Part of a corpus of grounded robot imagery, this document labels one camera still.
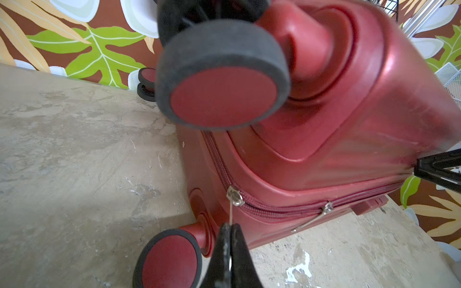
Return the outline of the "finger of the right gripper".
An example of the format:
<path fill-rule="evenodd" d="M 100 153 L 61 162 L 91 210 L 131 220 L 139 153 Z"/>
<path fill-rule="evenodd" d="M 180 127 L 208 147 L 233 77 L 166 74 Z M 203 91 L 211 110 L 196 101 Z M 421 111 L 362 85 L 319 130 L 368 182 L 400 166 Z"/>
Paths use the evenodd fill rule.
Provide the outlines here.
<path fill-rule="evenodd" d="M 419 158 L 414 175 L 454 192 L 461 192 L 461 174 L 452 171 L 461 167 L 461 150 L 452 150 Z"/>

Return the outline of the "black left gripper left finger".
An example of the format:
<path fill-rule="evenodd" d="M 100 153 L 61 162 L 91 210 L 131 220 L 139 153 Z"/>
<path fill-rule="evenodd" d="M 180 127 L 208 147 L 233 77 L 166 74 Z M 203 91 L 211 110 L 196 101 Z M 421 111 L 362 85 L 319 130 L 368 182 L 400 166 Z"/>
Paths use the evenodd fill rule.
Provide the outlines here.
<path fill-rule="evenodd" d="M 228 223 L 221 226 L 201 288 L 231 287 L 231 231 Z"/>

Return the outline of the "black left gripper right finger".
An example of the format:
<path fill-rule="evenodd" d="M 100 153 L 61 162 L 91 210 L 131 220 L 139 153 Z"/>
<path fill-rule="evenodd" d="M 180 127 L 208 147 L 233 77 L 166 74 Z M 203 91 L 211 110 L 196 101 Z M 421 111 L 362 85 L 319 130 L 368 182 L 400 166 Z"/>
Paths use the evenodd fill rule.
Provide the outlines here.
<path fill-rule="evenodd" d="M 263 288 L 239 224 L 231 226 L 230 258 L 232 262 L 230 286 L 232 288 Z"/>

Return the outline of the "red hard-shell suitcase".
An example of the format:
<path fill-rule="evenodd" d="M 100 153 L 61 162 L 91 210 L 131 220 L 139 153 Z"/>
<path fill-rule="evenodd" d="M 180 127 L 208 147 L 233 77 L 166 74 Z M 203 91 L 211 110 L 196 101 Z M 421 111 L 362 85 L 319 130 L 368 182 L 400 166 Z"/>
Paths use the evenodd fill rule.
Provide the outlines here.
<path fill-rule="evenodd" d="M 229 186 L 250 249 L 380 208 L 419 158 L 452 151 L 461 111 L 411 42 L 366 1 L 158 1 L 163 52 L 138 94 L 175 122 L 196 222 L 157 234 L 135 288 L 196 288 Z"/>

